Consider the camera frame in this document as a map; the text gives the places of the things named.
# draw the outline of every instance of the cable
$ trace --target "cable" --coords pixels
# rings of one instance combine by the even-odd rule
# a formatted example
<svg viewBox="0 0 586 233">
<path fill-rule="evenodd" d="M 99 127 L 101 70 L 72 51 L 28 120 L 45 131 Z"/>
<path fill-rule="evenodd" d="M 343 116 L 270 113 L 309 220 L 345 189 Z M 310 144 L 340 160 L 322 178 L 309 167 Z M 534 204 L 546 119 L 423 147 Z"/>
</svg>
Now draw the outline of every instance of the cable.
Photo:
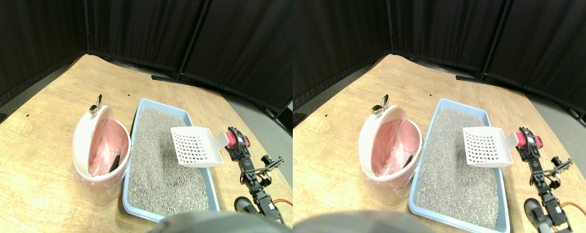
<svg viewBox="0 0 586 233">
<path fill-rule="evenodd" d="M 276 203 L 282 202 L 282 201 L 290 204 L 291 206 L 293 206 L 293 203 L 290 200 L 286 200 L 286 199 L 275 199 L 275 200 L 273 200 L 273 204 L 276 204 Z"/>
<path fill-rule="evenodd" d="M 586 211 L 584 211 L 584 209 L 582 209 L 580 206 L 578 206 L 577 204 L 575 204 L 574 202 L 564 202 L 563 204 L 561 204 L 561 207 L 566 206 L 566 205 L 571 205 L 571 206 L 575 206 L 578 209 L 580 209 L 580 211 L 582 211 L 582 213 L 584 213 L 584 215 L 586 216 Z"/>
</svg>

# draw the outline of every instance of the white plastic scoop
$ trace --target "white plastic scoop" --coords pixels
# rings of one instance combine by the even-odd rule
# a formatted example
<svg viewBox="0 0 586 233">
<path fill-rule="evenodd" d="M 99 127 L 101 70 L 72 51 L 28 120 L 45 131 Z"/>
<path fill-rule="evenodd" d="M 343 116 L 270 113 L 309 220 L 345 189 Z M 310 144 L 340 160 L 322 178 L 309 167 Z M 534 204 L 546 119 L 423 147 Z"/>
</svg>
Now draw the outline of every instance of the white plastic scoop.
<svg viewBox="0 0 586 233">
<path fill-rule="evenodd" d="M 504 138 L 502 128 L 490 126 L 463 128 L 468 165 L 499 168 L 513 164 L 511 149 L 517 146 L 517 135 Z"/>
<path fill-rule="evenodd" d="M 220 133 L 213 138 L 211 130 L 204 127 L 188 126 L 171 128 L 178 164 L 195 168 L 207 168 L 224 163 L 219 150 L 228 146 L 234 138 Z"/>
</svg>

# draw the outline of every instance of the tabletop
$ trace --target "tabletop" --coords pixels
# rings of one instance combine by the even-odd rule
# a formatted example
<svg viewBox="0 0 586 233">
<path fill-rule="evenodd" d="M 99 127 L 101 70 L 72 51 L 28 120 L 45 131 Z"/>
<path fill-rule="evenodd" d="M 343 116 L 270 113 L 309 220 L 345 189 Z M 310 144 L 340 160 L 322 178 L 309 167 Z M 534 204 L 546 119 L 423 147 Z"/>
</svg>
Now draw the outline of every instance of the tabletop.
<svg viewBox="0 0 586 233">
<path fill-rule="evenodd" d="M 150 75 L 84 55 L 0 125 L 0 231 L 144 232 L 155 225 L 127 213 L 121 196 L 97 205 L 77 191 L 71 140 L 78 120 L 98 95 L 129 131 L 141 98 L 184 109 L 195 126 L 208 127 L 215 134 L 236 127 L 252 142 L 252 161 L 263 164 L 260 157 L 266 151 L 219 93 L 155 81 Z M 224 164 L 210 168 L 211 176 L 221 210 L 234 211 L 238 196 L 252 197 L 239 183 L 238 164 L 224 149 L 221 153 Z M 274 200 L 291 200 L 292 190 L 282 174 L 276 170 L 271 175 L 273 184 L 266 191 Z M 291 222 L 292 207 L 277 205 Z"/>
<path fill-rule="evenodd" d="M 552 168 L 551 158 L 565 161 L 567 151 L 543 117 L 521 92 L 503 87 L 463 82 L 454 75 L 425 68 L 396 55 L 388 55 L 361 78 L 345 87 L 293 130 L 294 222 L 334 211 L 383 209 L 410 213 L 406 200 L 394 205 L 381 203 L 363 186 L 357 141 L 372 106 L 384 95 L 390 104 L 404 108 L 422 135 L 441 98 L 487 111 L 493 127 L 515 132 L 528 127 L 545 142 L 540 150 L 543 168 Z M 523 210 L 528 198 L 540 200 L 529 185 L 528 164 L 512 150 L 515 164 L 502 168 L 511 229 L 535 232 Z M 576 165 L 562 175 L 562 185 L 553 190 L 560 202 L 574 202 L 586 210 L 586 180 Z M 586 217 L 577 208 L 565 207 L 576 233 L 586 233 Z M 419 220 L 438 233 L 461 231 L 434 220 Z"/>
</svg>

